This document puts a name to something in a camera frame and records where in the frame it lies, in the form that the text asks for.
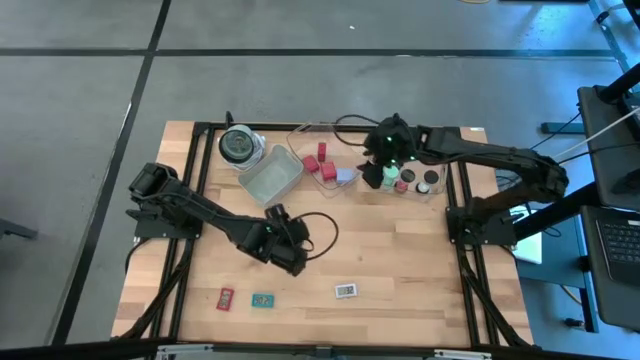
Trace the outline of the clear plastic bin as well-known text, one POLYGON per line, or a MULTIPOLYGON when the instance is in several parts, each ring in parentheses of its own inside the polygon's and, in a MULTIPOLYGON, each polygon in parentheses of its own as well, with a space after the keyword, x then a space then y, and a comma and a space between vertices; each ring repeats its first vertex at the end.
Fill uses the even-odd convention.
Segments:
POLYGON ((409 192, 407 194, 398 194, 395 192, 393 188, 384 188, 382 185, 379 189, 372 189, 366 182, 365 175, 363 173, 359 176, 356 188, 358 191, 364 192, 365 194, 382 194, 395 196, 401 199, 412 200, 420 203, 426 203, 431 201, 433 198, 436 198, 439 195, 442 195, 446 192, 446 182, 448 170, 446 165, 426 165, 419 160, 415 159, 414 161, 406 162, 402 165, 400 164, 392 164, 398 167, 401 170, 403 169, 411 169, 415 172, 415 180, 414 180, 414 189, 416 184, 423 179, 423 174, 427 170, 434 170, 439 175, 439 181, 436 185, 434 185, 431 189, 431 192, 428 194, 419 194, 416 190, 414 192, 409 192))
POLYGON ((348 187, 357 183, 361 175, 361 172, 357 169, 357 165, 363 158, 356 147, 348 145, 349 140, 347 136, 338 133, 333 125, 306 123, 289 133, 286 140, 291 152, 301 162, 302 159, 308 155, 313 155, 317 160, 318 143, 325 142, 327 145, 325 162, 333 162, 336 169, 352 168, 355 171, 356 176, 351 182, 338 185, 336 180, 324 182, 320 170, 314 174, 310 174, 304 168, 306 177, 310 179, 311 183, 326 198, 336 197, 338 194, 345 192, 348 187))

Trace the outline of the white plastic storage bin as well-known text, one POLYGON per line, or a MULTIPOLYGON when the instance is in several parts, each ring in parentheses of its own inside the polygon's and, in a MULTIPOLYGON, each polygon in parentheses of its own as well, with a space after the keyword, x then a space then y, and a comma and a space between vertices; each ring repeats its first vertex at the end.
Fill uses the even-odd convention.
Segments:
POLYGON ((304 167, 286 147, 274 145, 268 155, 238 176, 238 183, 261 207, 277 204, 301 180, 304 167))

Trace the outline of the black diagonal support bar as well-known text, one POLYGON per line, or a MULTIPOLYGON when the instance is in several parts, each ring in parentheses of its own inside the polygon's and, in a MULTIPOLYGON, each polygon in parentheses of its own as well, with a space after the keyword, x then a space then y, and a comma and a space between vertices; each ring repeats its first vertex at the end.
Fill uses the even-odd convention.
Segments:
POLYGON ((514 225, 517 240, 522 240, 578 214, 582 206, 600 206, 601 201, 595 182, 538 210, 514 225))

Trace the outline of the black crossbar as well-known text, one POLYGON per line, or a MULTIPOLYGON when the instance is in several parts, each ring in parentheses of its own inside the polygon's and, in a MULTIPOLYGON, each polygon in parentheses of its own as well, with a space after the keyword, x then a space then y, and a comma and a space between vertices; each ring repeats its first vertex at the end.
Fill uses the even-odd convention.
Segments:
POLYGON ((0 360, 131 360, 186 353, 255 353, 338 356, 406 356, 458 360, 618 360, 545 351, 532 346, 477 345, 470 348, 265 345, 249 343, 177 343, 172 338, 118 339, 0 350, 0 360))

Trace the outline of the white box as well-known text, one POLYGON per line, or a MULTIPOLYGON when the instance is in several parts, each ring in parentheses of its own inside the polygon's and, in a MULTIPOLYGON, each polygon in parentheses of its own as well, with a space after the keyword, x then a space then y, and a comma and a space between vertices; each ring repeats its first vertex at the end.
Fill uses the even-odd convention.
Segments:
MULTIPOLYGON (((524 220, 535 210, 530 210, 521 205, 510 209, 512 216, 519 215, 519 220, 524 220)), ((542 234, 536 233, 528 238, 519 241, 516 245, 510 246, 509 251, 518 260, 531 264, 542 264, 542 234)))

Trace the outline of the black table frame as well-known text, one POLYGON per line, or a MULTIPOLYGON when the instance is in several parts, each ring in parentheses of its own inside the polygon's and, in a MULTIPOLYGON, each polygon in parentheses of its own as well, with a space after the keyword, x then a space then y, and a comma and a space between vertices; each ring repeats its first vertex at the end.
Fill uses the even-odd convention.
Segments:
MULTIPOLYGON (((255 123, 290 152, 286 137, 303 124, 255 123)), ((224 163, 226 123, 171 121, 157 158, 192 191, 226 210, 262 217, 264 210, 224 163)), ((141 249, 134 252, 114 321, 118 339, 172 338, 177 343, 249 343, 366 347, 470 348, 528 346, 516 265, 500 245, 467 251, 449 237, 445 211, 497 191, 493 172, 472 163, 447 166, 446 192, 426 203, 365 194, 356 185, 326 198, 306 177, 277 204, 303 220, 309 260, 292 276, 236 249, 219 229, 192 219, 175 228, 151 205, 130 216, 141 249), (356 297, 335 286, 355 283, 356 297), (231 309, 216 309, 220 290, 235 291, 231 309), (273 308, 251 306, 272 294, 273 308)))

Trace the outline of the white sand hourglass black caps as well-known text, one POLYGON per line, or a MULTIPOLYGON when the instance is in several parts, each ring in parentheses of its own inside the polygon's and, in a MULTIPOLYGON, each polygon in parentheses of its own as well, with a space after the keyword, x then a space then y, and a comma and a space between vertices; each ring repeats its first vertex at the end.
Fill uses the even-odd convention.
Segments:
POLYGON ((432 187, 438 183, 438 181, 438 173, 434 170, 427 170, 423 174, 423 179, 416 184, 415 190, 419 194, 428 194, 431 192, 432 187))

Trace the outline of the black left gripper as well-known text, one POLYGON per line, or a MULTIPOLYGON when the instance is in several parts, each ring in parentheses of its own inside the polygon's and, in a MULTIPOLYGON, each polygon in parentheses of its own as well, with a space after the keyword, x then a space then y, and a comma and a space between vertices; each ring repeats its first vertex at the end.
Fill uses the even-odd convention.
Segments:
POLYGON ((303 249, 303 242, 309 237, 305 222, 292 218, 282 204, 267 208, 264 215, 259 257, 272 260, 273 265, 298 276, 305 269, 308 258, 307 251, 303 249))

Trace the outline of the red sand hourglass black caps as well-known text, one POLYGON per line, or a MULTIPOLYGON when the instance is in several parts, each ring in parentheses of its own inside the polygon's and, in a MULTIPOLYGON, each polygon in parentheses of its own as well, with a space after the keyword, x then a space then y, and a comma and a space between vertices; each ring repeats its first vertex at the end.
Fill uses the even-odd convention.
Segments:
POLYGON ((411 169, 403 169, 395 182, 394 190, 398 194, 407 194, 414 192, 415 172, 411 169))

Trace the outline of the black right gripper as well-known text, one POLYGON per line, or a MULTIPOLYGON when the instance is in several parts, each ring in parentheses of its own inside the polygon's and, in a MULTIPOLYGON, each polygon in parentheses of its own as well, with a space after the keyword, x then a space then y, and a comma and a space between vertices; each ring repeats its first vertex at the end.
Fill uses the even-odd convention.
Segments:
POLYGON ((401 117, 387 117, 369 132, 364 140, 364 155, 367 161, 360 166, 367 184, 379 189, 384 179, 379 165, 404 164, 417 157, 415 131, 401 117))

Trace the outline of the white cylinder with dark top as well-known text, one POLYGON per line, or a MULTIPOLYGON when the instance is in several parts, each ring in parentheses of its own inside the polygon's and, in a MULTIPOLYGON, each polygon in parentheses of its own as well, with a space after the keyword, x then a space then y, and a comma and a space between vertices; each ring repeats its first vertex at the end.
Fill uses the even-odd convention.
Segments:
POLYGON ((231 164, 243 164, 256 152, 253 131, 245 125, 234 125, 219 139, 219 151, 231 164))

